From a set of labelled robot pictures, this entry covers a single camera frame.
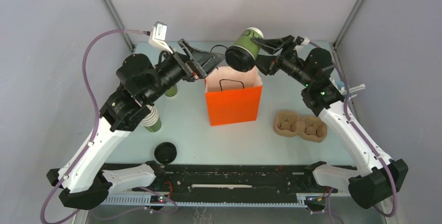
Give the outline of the green paper coffee cup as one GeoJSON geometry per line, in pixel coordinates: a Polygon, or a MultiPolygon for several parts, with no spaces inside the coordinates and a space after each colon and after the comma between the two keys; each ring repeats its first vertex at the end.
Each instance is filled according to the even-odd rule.
{"type": "Polygon", "coordinates": [[[177,85],[175,84],[175,85],[173,85],[172,87],[170,87],[166,92],[165,92],[165,96],[167,96],[167,97],[174,97],[174,96],[176,96],[177,95],[177,93],[178,93],[178,88],[177,88],[177,85]]]}

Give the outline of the orange paper bag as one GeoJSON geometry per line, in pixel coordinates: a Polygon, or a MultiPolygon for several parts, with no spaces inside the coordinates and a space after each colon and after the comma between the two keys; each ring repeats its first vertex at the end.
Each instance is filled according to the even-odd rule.
{"type": "Polygon", "coordinates": [[[257,67],[247,72],[217,67],[204,85],[210,126],[257,120],[263,88],[257,67]]]}

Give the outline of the brown pulp cup carrier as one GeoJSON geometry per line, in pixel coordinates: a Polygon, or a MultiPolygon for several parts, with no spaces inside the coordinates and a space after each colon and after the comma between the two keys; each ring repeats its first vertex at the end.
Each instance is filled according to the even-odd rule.
{"type": "Polygon", "coordinates": [[[328,134],[325,122],[315,116],[300,116],[295,111],[281,110],[274,118],[276,134],[288,138],[298,136],[303,140],[321,143],[328,134]]]}

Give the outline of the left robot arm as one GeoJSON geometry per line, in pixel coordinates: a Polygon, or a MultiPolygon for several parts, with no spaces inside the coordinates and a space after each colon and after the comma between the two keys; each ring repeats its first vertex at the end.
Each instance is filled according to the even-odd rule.
{"type": "Polygon", "coordinates": [[[121,141],[152,120],[154,103],[167,90],[181,80],[206,78],[225,59],[224,54],[194,48],[186,40],[178,44],[181,52],[164,52],[157,65],[145,54],[132,54],[117,70],[120,84],[98,111],[88,138],[67,165],[46,175],[61,189],[59,199],[65,207],[91,210],[113,193],[163,188],[165,172],[155,161],[119,170],[104,170],[103,165],[121,141]]]}

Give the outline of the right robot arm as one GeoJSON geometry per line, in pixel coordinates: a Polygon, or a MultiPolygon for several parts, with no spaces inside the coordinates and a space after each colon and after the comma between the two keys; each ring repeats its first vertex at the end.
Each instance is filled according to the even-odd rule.
{"type": "Polygon", "coordinates": [[[303,85],[302,99],[307,108],[324,122],[340,139],[355,163],[355,169],[335,167],[325,162],[311,166],[303,177],[304,187],[311,192],[322,186],[348,192],[362,208],[369,209],[387,198],[397,200],[408,165],[394,160],[363,129],[349,109],[349,96],[343,95],[330,80],[336,69],[330,51],[314,45],[305,59],[298,47],[309,41],[302,37],[278,39],[252,38],[264,51],[255,64],[267,76],[283,71],[303,85]]]}

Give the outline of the blue cup of stirrers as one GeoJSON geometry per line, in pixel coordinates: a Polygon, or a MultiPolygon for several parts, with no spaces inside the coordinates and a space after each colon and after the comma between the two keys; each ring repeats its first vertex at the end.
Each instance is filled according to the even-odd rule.
{"type": "Polygon", "coordinates": [[[358,86],[354,86],[354,87],[349,87],[348,89],[346,88],[345,84],[342,81],[333,81],[335,87],[338,89],[338,91],[343,95],[344,98],[347,97],[347,95],[349,95],[349,98],[355,98],[358,94],[358,91],[362,91],[366,89],[365,84],[360,84],[358,86]]]}

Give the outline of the stack of paper cups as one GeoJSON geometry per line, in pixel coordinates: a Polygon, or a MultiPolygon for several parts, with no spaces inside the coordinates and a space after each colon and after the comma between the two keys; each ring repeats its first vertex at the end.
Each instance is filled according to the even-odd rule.
{"type": "Polygon", "coordinates": [[[158,132],[162,127],[158,110],[154,105],[147,105],[147,108],[150,110],[150,113],[140,121],[140,126],[150,132],[158,132]]]}

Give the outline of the stack of black lids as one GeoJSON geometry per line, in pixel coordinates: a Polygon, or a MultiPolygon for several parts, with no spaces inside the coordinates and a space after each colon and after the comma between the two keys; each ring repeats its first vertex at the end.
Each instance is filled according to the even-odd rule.
{"type": "Polygon", "coordinates": [[[170,142],[163,142],[155,148],[154,157],[161,164],[170,164],[177,157],[176,146],[170,142]]]}

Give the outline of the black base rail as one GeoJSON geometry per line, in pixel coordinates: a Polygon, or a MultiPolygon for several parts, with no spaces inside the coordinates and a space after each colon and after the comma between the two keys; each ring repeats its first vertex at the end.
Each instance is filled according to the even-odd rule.
{"type": "Polygon", "coordinates": [[[176,203],[294,205],[299,196],[325,196],[306,165],[163,165],[149,188],[171,193],[176,203]]]}

